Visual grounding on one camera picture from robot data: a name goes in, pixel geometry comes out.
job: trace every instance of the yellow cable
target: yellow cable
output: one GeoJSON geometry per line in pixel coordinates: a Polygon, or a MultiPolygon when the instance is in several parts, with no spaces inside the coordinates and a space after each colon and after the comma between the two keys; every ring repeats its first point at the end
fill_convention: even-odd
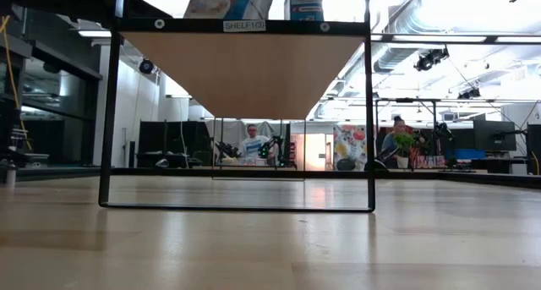
{"type": "Polygon", "coordinates": [[[0,26],[0,33],[2,33],[3,30],[6,28],[6,26],[8,25],[8,22],[9,22],[9,15],[6,16],[5,20],[2,17],[2,26],[0,26]]]}
{"type": "Polygon", "coordinates": [[[537,167],[538,169],[538,176],[539,176],[539,160],[538,158],[535,156],[535,153],[532,151],[532,155],[533,155],[533,159],[535,159],[535,166],[537,167]]]}
{"type": "MultiPolygon", "coordinates": [[[[8,21],[9,21],[9,16],[7,18],[4,18],[2,17],[2,27],[5,28],[5,26],[8,24],[8,21]]],[[[17,95],[17,87],[15,87],[15,78],[14,78],[14,71],[11,67],[11,57],[9,56],[9,44],[8,44],[8,32],[6,31],[7,29],[3,29],[3,40],[4,40],[4,43],[6,44],[6,58],[8,60],[8,70],[9,70],[9,78],[11,80],[11,88],[14,92],[14,98],[15,98],[15,105],[17,106],[17,109],[20,110],[20,105],[19,105],[19,96],[17,95]]],[[[19,120],[20,120],[20,127],[24,130],[24,133],[25,133],[25,141],[26,141],[26,146],[28,146],[28,149],[30,151],[32,151],[32,146],[30,145],[30,142],[28,141],[28,136],[26,135],[26,128],[25,128],[25,123],[23,122],[23,118],[21,118],[19,116],[19,120]]]]}

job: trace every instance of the woman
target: woman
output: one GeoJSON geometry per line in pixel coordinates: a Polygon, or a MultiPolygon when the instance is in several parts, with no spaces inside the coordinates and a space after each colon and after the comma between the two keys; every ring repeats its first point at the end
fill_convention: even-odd
{"type": "MultiPolygon", "coordinates": [[[[394,120],[395,123],[393,124],[392,131],[388,133],[383,139],[381,152],[384,154],[391,153],[398,148],[398,144],[395,141],[395,134],[402,134],[406,132],[406,123],[404,122],[404,120],[402,120],[400,116],[396,116],[394,120]]],[[[387,166],[387,168],[398,168],[398,164],[396,163],[396,155],[387,159],[385,165],[387,166]]]]}

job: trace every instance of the wooden floor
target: wooden floor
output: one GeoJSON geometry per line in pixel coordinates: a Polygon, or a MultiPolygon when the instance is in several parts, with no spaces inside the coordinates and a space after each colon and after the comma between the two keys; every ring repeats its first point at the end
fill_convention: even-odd
{"type": "MultiPolygon", "coordinates": [[[[364,181],[112,183],[122,202],[350,206],[365,193],[364,181]]],[[[541,288],[541,191],[385,181],[374,214],[328,215],[106,210],[97,185],[0,189],[0,289],[541,288]]]]}

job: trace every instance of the green plant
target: green plant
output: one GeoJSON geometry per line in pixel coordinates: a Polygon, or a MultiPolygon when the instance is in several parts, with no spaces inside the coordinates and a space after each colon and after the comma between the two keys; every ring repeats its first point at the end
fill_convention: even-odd
{"type": "Polygon", "coordinates": [[[414,142],[413,137],[410,134],[395,134],[395,142],[400,149],[397,155],[408,157],[410,148],[414,142]]]}

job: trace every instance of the shelf label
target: shelf label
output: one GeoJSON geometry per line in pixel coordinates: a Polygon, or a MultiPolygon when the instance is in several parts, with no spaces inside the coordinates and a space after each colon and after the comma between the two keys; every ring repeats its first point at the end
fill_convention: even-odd
{"type": "Polygon", "coordinates": [[[225,20],[223,22],[224,32],[254,32],[266,31],[264,19],[257,20],[225,20]]]}

